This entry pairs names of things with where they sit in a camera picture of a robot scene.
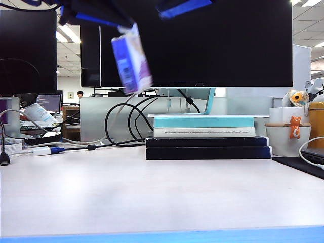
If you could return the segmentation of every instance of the person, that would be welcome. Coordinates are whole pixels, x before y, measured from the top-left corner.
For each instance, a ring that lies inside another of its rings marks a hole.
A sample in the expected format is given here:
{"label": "person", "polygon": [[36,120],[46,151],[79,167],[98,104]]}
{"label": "person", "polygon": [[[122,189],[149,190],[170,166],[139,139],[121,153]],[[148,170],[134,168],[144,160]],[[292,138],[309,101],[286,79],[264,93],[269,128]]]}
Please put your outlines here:
{"label": "person", "polygon": [[79,105],[80,105],[80,99],[83,97],[83,91],[79,90],[76,94],[79,97]]}

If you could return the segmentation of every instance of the laptop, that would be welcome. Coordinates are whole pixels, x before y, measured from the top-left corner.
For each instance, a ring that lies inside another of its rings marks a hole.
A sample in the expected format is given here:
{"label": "laptop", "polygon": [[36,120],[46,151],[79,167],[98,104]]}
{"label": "laptop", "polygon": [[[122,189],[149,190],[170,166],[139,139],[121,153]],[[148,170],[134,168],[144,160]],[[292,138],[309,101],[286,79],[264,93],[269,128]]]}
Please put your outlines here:
{"label": "laptop", "polygon": [[303,148],[301,154],[313,163],[324,164],[324,148]]}

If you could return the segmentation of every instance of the computer screen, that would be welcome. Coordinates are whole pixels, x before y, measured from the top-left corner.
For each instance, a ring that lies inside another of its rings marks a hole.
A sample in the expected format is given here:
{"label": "computer screen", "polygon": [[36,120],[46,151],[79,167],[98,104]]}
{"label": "computer screen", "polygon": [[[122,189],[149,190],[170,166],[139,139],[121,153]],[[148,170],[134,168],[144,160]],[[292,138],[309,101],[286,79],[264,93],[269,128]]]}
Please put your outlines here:
{"label": "computer screen", "polygon": [[61,94],[39,94],[36,103],[48,112],[59,112],[61,110]]}
{"label": "computer screen", "polygon": [[1,9],[0,46],[0,94],[53,93],[57,89],[54,10]]}
{"label": "computer screen", "polygon": [[[118,1],[138,24],[153,86],[292,86],[290,0],[217,0],[170,20],[159,17],[157,2]],[[110,43],[118,36],[112,27],[99,34],[81,26],[82,68],[101,68],[103,87],[121,86]]]}

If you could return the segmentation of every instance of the book spine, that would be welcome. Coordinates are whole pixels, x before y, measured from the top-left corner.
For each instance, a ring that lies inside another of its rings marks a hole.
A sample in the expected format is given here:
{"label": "book spine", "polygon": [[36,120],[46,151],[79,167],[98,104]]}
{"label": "book spine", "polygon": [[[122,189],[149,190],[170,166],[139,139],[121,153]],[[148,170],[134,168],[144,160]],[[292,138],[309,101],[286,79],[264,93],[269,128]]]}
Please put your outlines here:
{"label": "book spine", "polygon": [[148,147],[235,147],[269,146],[267,137],[235,138],[146,138]]}
{"label": "book spine", "polygon": [[254,127],[238,128],[154,128],[154,137],[179,138],[179,137],[255,137]]}
{"label": "book spine", "polygon": [[271,146],[262,147],[147,147],[147,160],[267,159]]}
{"label": "book spine", "polygon": [[253,127],[253,117],[156,117],[155,128]]}

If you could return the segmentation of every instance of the ceiling light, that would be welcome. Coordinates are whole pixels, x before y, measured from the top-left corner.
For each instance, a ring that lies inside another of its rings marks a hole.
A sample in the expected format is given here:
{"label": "ceiling light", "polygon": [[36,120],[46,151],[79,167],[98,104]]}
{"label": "ceiling light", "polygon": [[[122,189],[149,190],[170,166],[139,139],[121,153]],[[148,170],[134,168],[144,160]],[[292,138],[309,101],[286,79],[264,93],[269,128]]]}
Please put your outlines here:
{"label": "ceiling light", "polygon": [[299,2],[300,2],[300,0],[292,0],[293,5],[295,5],[295,4],[299,3]]}
{"label": "ceiling light", "polygon": [[324,47],[324,42],[317,44],[315,47]]}
{"label": "ceiling light", "polygon": [[302,5],[302,7],[312,7],[315,4],[318,4],[321,0],[308,0],[306,3]]}
{"label": "ceiling light", "polygon": [[62,36],[59,32],[56,32],[56,39],[61,42],[69,42],[64,36]]}
{"label": "ceiling light", "polygon": [[75,43],[81,43],[80,38],[77,37],[77,35],[67,25],[59,25],[59,28],[63,30],[64,33],[66,33]]}

